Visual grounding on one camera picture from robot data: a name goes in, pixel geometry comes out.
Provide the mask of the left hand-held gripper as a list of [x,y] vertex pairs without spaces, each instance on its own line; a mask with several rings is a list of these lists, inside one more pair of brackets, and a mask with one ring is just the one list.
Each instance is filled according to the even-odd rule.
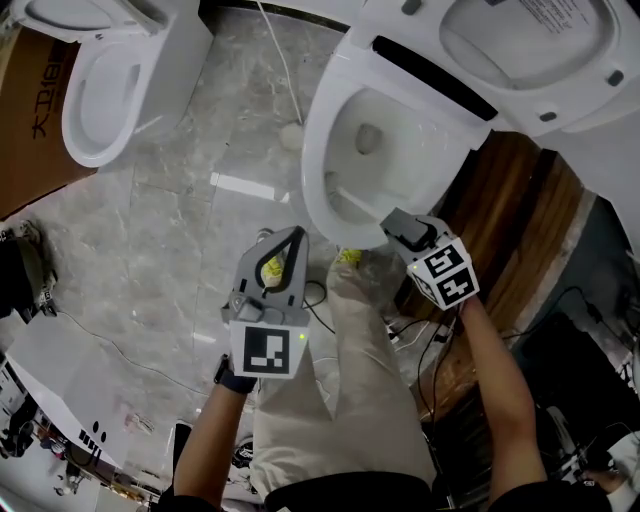
[[[281,281],[265,288],[261,268],[281,251],[286,251]],[[289,227],[272,233],[240,258],[228,306],[221,310],[229,327],[236,375],[272,379],[296,375],[310,336],[310,315],[301,308],[308,254],[306,231]]]

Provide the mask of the white toilet brush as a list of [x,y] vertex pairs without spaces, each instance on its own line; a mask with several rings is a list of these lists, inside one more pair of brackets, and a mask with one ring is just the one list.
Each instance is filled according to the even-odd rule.
[[329,205],[343,219],[353,223],[364,223],[365,219],[375,223],[382,221],[382,211],[349,191],[341,183],[337,173],[327,172],[324,175],[324,184]]

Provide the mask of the white smart toilet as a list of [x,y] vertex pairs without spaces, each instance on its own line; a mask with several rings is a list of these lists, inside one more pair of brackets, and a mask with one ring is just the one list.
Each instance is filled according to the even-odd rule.
[[324,175],[382,211],[427,214],[494,132],[537,139],[640,108],[640,0],[366,0],[332,54],[301,159],[311,220],[373,249],[380,223],[329,205]]

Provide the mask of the person's right forearm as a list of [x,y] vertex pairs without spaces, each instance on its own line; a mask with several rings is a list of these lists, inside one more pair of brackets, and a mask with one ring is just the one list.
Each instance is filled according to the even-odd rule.
[[491,432],[489,501],[493,503],[517,487],[547,480],[537,443],[535,406],[524,375],[478,297],[465,301],[460,318]]

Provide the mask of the person's left forearm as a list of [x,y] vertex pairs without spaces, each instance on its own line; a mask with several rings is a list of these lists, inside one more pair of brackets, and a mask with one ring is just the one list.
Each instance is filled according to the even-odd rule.
[[214,385],[197,418],[173,478],[174,512],[218,512],[247,395]]

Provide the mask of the compact white toilet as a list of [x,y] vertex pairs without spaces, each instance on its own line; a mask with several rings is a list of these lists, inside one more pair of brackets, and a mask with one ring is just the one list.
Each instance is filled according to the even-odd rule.
[[200,0],[13,0],[21,25],[79,51],[62,108],[62,137],[87,168],[179,124],[213,35]]

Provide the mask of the person's left shoe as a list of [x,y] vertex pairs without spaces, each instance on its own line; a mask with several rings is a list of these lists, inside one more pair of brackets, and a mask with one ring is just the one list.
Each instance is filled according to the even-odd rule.
[[280,284],[284,272],[286,251],[282,250],[271,257],[261,268],[261,279],[265,288]]

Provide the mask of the brown wooden plank stack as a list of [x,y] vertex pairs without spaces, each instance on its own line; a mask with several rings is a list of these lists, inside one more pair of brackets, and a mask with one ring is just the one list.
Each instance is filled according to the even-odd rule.
[[493,133],[465,161],[440,214],[470,253],[500,333],[524,331],[566,265],[595,201],[555,151]]

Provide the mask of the black wrist watch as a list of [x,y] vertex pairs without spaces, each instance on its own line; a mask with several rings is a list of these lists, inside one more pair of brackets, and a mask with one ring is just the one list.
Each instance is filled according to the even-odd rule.
[[214,375],[214,383],[235,393],[248,395],[254,390],[257,379],[236,375],[232,369],[230,356],[223,354]]

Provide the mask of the white round floor cap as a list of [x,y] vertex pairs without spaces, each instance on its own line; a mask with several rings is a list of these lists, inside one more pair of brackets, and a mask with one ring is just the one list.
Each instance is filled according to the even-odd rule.
[[301,151],[304,146],[304,127],[298,123],[289,123],[281,128],[279,140],[288,151]]

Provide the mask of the person's beige trousers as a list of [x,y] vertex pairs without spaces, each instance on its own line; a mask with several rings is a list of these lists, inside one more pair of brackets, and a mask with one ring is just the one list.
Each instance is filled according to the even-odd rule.
[[264,501],[287,485],[329,475],[389,472],[430,488],[435,468],[387,329],[358,267],[331,264],[328,303],[339,392],[328,410],[310,353],[291,380],[263,379],[254,411],[251,483]]

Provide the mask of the dark raised platform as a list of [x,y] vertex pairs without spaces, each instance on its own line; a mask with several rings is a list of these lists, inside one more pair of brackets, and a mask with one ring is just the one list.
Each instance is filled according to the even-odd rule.
[[611,204],[593,200],[560,273],[543,288],[531,321],[506,339],[522,343],[555,313],[563,313],[611,358],[623,360],[640,336],[640,264]]

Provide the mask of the black storage case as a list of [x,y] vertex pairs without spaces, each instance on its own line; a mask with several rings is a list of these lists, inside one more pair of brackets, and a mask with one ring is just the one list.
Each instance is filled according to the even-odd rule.
[[552,315],[517,355],[534,401],[557,408],[575,442],[597,438],[612,445],[640,431],[640,399],[592,337],[565,314]]

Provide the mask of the white board panel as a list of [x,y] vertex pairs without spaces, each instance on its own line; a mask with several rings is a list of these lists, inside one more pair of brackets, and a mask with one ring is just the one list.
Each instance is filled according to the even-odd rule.
[[130,408],[97,339],[62,316],[38,315],[15,335],[6,356],[28,393],[76,446],[123,468]]

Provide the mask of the black device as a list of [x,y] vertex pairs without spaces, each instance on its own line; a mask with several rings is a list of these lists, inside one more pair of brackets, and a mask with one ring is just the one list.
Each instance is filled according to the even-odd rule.
[[31,446],[34,430],[32,421],[37,411],[37,403],[28,395],[17,412],[11,416],[9,427],[0,434],[0,445],[4,458],[21,458]]

